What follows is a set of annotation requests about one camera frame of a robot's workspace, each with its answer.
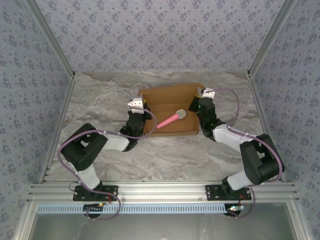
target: cardboard box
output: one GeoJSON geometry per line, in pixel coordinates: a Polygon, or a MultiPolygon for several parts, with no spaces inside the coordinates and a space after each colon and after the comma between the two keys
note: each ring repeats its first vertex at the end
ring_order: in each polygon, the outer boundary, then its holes
{"type": "MultiPolygon", "coordinates": [[[[155,115],[157,123],[175,114],[177,110],[184,109],[186,116],[174,121],[150,134],[150,137],[196,135],[199,132],[199,120],[194,112],[188,110],[194,96],[198,95],[198,88],[204,88],[201,83],[178,84],[163,87],[141,89],[142,94],[151,112],[155,115]]],[[[147,120],[144,132],[149,133],[155,122],[147,120]]]]}

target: microphone head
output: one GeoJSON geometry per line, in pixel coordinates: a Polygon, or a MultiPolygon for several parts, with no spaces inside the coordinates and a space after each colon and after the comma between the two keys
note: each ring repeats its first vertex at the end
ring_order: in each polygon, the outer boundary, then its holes
{"type": "Polygon", "coordinates": [[[179,109],[175,113],[178,114],[179,119],[183,119],[187,115],[187,112],[184,109],[179,109]]]}

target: wall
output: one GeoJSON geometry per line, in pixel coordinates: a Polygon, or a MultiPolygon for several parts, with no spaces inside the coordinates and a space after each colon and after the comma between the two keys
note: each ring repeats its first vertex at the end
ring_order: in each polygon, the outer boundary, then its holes
{"type": "Polygon", "coordinates": [[[320,2],[298,1],[254,77],[272,136],[320,239],[320,2]]]}
{"type": "Polygon", "coordinates": [[[69,83],[23,0],[0,1],[0,239],[43,167],[69,83]]]}
{"type": "Polygon", "coordinates": [[[283,0],[37,0],[74,71],[247,70],[283,0]]]}

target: gray marble surface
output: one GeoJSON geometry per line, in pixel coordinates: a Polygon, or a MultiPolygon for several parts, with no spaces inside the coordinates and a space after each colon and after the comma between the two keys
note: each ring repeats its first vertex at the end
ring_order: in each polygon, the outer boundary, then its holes
{"type": "MultiPolygon", "coordinates": [[[[243,72],[94,72],[77,73],[58,147],[84,123],[119,131],[128,119],[127,103],[139,89],[200,82],[205,87],[233,88],[240,99],[235,128],[261,134],[262,127],[243,72]]],[[[217,92],[214,103],[222,120],[231,119],[237,102],[228,92],[217,92]]],[[[103,150],[93,163],[102,180],[221,180],[243,168],[241,155],[221,143],[198,135],[148,137],[129,152],[103,150]]],[[[55,156],[47,179],[73,176],[55,156]]]]}

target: metal rail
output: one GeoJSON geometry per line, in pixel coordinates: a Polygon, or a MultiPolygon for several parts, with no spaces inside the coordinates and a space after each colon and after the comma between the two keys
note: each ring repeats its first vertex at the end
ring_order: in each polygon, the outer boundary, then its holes
{"type": "MultiPolygon", "coordinates": [[[[75,203],[69,190],[72,181],[46,181],[33,184],[27,200],[33,203],[75,203]]],[[[196,204],[207,201],[206,185],[219,185],[220,181],[104,181],[104,185],[117,185],[118,197],[130,204],[196,204]]],[[[257,203],[287,203],[299,200],[297,189],[292,182],[263,183],[252,188],[257,203]]],[[[215,201],[234,203],[236,201],[215,201]]]]}

